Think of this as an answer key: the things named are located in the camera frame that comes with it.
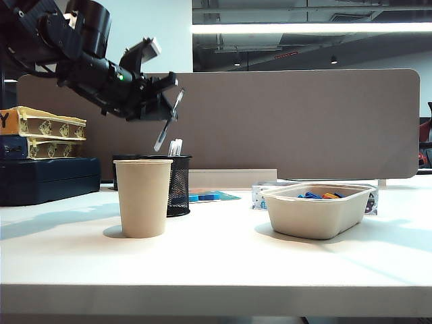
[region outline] white paper bowl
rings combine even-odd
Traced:
[[[365,213],[368,186],[343,184],[294,184],[283,188],[264,190],[271,226],[279,233],[326,240],[360,223]],[[339,192],[344,198],[298,198],[299,194]]]

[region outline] black mesh pencil holder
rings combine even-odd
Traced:
[[[139,159],[170,159],[167,217],[182,216],[189,210],[189,160],[190,155],[170,157],[167,155],[141,155]]]

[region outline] robotic arm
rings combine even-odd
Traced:
[[[62,14],[54,0],[0,0],[0,45],[24,72],[57,78],[98,105],[101,113],[133,120],[176,120],[163,92],[176,75],[148,78],[142,63],[160,52],[150,38],[126,49],[119,65],[105,58],[111,18],[92,0],[70,0]],[[47,65],[57,64],[55,71]],[[38,72],[39,65],[46,72]]]

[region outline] black storage box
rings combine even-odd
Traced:
[[[25,206],[99,191],[96,158],[0,161],[0,206]]]

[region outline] paper cup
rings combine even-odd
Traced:
[[[128,238],[165,231],[169,173],[173,160],[117,160],[121,227]]]

